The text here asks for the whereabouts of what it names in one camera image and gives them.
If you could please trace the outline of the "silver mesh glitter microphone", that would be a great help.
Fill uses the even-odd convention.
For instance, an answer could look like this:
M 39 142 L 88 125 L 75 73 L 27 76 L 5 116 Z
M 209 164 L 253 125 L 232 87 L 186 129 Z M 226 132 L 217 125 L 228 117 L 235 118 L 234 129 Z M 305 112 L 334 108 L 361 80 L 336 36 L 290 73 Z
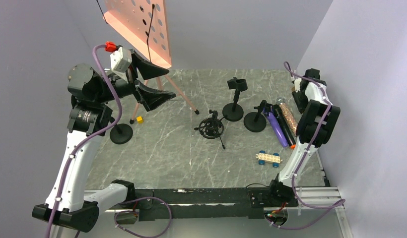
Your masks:
M 279 105 L 279 107 L 281 108 L 283 115 L 285 117 L 285 120 L 287 122 L 287 125 L 289 126 L 293 135 L 296 136 L 298 123 L 297 123 L 290 107 L 286 103 L 286 100 L 282 97 L 277 98 L 276 104 Z

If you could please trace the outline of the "purple microphone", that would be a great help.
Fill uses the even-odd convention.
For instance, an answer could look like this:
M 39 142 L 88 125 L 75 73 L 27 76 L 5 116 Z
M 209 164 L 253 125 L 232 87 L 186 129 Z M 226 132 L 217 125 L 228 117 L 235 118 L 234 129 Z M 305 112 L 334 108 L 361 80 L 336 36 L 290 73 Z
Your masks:
M 269 121 L 277 139 L 279 140 L 280 144 L 282 145 L 282 147 L 287 147 L 288 146 L 288 142 L 285 138 L 285 135 L 282 132 L 282 129 L 277 121 L 277 119 L 275 118 L 274 114 L 273 114 L 273 110 L 272 110 L 272 105 L 271 104 L 267 104 L 264 107 L 264 111 L 263 111 L 266 119 Z

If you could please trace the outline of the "black microphone orange tip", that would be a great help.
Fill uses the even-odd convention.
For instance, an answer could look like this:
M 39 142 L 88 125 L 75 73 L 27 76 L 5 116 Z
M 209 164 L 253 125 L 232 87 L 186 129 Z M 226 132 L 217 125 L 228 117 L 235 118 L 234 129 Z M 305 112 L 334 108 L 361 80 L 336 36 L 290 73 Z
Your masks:
M 277 119 L 277 122 L 282 130 L 282 133 L 285 137 L 285 141 L 287 142 L 288 146 L 291 149 L 294 149 L 296 142 L 295 142 L 292 132 L 286 122 L 282 109 L 280 108 L 279 105 L 275 104 L 272 106 L 272 110 L 273 110 L 273 114 L 274 114 L 275 118 Z

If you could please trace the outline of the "black round-base stand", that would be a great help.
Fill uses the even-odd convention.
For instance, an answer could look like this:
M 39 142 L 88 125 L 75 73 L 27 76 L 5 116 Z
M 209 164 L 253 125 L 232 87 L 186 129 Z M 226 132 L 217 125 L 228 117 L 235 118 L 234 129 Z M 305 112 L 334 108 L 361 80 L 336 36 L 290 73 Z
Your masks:
M 258 106 L 254 106 L 255 112 L 250 112 L 245 115 L 243 124 L 244 127 L 251 132 L 261 132 L 266 128 L 267 122 L 262 115 L 267 101 L 262 100 Z
M 230 90 L 234 89 L 235 92 L 233 102 L 226 104 L 223 107 L 222 114 L 223 117 L 228 121 L 239 121 L 244 115 L 244 110 L 238 104 L 238 100 L 240 93 L 248 89 L 247 81 L 246 79 L 239 79 L 234 76 L 232 79 L 227 81 L 227 85 Z

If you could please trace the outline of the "black shock-mount stand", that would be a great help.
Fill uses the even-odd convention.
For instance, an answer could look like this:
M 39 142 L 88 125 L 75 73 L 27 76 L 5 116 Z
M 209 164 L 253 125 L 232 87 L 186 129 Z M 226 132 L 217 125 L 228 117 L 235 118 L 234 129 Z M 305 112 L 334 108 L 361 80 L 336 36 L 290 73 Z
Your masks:
M 125 144 L 130 141 L 134 134 L 132 127 L 129 124 L 121 123 L 115 124 L 110 129 L 110 140 L 114 144 Z

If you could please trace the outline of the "black tripod mic stand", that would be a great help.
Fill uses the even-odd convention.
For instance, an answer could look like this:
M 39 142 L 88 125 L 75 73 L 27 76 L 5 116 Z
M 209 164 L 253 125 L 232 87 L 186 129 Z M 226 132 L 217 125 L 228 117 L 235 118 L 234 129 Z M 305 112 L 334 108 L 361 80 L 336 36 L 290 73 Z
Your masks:
M 216 110 L 209 110 L 210 117 L 203 119 L 197 127 L 194 128 L 195 131 L 198 131 L 199 134 L 206 139 L 219 139 L 221 142 L 221 146 L 223 149 L 226 149 L 223 141 L 222 141 L 222 134 L 225 131 L 224 124 L 222 118 L 218 118 L 218 111 Z

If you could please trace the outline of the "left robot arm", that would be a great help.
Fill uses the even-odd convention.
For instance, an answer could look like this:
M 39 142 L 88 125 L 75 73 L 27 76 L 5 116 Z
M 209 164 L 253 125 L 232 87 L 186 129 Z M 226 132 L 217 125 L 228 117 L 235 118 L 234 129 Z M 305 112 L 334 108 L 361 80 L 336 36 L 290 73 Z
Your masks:
M 142 58 L 134 50 L 121 46 L 112 53 L 113 67 L 109 73 L 97 72 L 88 64 L 75 65 L 68 72 L 71 112 L 68 121 L 67 144 L 56 182 L 46 201 L 34 206 L 32 217 L 49 225 L 89 232 L 98 217 L 119 204 L 130 208 L 136 201 L 132 182 L 117 179 L 92 195 L 85 195 L 88 171 L 107 131 L 129 141 L 133 130 L 119 124 L 107 106 L 133 95 L 147 111 L 158 108 L 174 98 L 173 92 L 145 86 L 143 80 L 168 74 L 169 70 Z

